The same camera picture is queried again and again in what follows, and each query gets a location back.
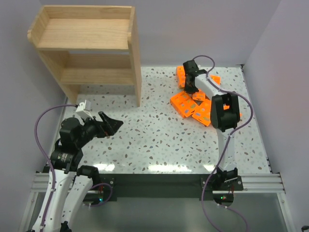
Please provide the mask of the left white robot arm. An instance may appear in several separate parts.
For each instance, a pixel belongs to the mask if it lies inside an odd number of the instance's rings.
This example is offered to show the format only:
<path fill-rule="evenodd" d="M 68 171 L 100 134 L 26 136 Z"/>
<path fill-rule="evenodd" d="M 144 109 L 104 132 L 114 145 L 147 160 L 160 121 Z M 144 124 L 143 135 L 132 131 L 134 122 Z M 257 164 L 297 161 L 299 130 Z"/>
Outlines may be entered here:
<path fill-rule="evenodd" d="M 90 113 L 80 113 L 83 123 L 74 117 L 62 121 L 60 138 L 49 159 L 45 198 L 31 231 L 70 232 L 72 221 L 89 190 L 105 186 L 112 194 L 112 186 L 101 181 L 97 167 L 79 165 L 82 148 L 87 143 L 94 138 L 115 135 L 123 125 L 121 120 L 112 119 L 103 112 L 98 115 L 100 121 Z"/>

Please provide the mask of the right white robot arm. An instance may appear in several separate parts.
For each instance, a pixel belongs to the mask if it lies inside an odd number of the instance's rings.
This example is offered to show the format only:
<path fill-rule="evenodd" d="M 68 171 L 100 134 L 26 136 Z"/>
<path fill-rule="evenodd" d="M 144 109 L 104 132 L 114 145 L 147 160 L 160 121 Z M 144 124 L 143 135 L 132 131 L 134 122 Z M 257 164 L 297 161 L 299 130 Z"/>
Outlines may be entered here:
<path fill-rule="evenodd" d="M 183 63 L 185 92 L 202 90 L 211 99 L 210 120 L 218 136 L 219 160 L 214 174 L 208 177 L 207 186 L 213 190 L 238 178 L 235 161 L 235 142 L 232 132 L 240 121 L 239 100 L 235 93 L 224 92 L 206 70 L 199 69 L 194 60 Z"/>

